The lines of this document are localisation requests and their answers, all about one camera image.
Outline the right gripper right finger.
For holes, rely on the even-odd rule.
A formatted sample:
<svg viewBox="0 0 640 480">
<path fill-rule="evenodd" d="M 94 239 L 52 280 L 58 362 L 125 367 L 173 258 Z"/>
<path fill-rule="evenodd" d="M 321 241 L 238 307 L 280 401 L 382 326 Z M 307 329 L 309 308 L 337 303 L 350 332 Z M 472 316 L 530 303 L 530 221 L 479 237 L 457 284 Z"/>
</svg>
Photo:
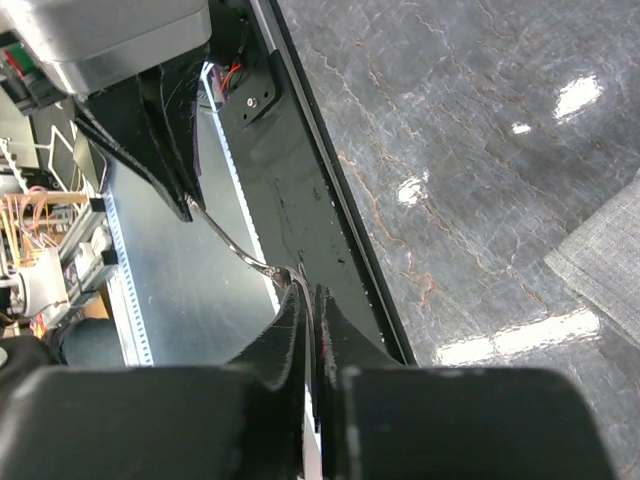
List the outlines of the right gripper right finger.
<svg viewBox="0 0 640 480">
<path fill-rule="evenodd" d="M 315 293 L 327 479 L 611 479 L 590 409 L 561 374 L 401 364 Z"/>
</svg>

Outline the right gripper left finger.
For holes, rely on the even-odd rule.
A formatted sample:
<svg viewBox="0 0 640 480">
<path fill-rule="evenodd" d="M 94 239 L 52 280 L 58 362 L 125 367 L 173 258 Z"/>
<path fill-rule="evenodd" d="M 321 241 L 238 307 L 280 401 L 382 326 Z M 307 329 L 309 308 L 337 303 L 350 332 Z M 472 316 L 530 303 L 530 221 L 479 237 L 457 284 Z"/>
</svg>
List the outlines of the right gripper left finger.
<svg viewBox="0 0 640 480">
<path fill-rule="evenodd" d="M 223 365 L 41 366 L 3 389 L 5 479 L 294 479 L 303 469 L 306 305 Z"/>
</svg>

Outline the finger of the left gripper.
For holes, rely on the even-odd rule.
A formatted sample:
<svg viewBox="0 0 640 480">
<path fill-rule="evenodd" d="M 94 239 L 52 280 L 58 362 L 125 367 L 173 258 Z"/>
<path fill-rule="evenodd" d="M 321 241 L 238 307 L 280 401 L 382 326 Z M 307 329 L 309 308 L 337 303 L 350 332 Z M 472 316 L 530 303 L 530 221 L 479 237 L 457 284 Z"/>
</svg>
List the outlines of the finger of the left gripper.
<svg viewBox="0 0 640 480">
<path fill-rule="evenodd" d="M 171 149 L 160 142 L 146 120 L 133 126 L 116 121 L 112 129 L 89 117 L 77 117 L 76 124 L 110 158 L 152 186 L 179 220 L 193 220 L 186 197 L 194 198 L 194 191 L 187 187 Z"/>
<path fill-rule="evenodd" d="M 143 178 L 169 205 L 204 202 L 196 168 L 196 110 L 204 44 L 138 75 L 151 151 L 139 160 Z"/>
</svg>

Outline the grey cloth napkin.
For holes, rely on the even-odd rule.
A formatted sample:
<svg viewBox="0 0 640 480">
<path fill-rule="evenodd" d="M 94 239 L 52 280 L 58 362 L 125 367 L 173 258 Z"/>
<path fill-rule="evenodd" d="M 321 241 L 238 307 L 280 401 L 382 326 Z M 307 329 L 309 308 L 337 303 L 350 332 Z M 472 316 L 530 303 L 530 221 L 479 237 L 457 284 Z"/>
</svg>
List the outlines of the grey cloth napkin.
<svg viewBox="0 0 640 480">
<path fill-rule="evenodd" d="M 639 177 L 545 257 L 567 286 L 639 341 Z"/>
</svg>

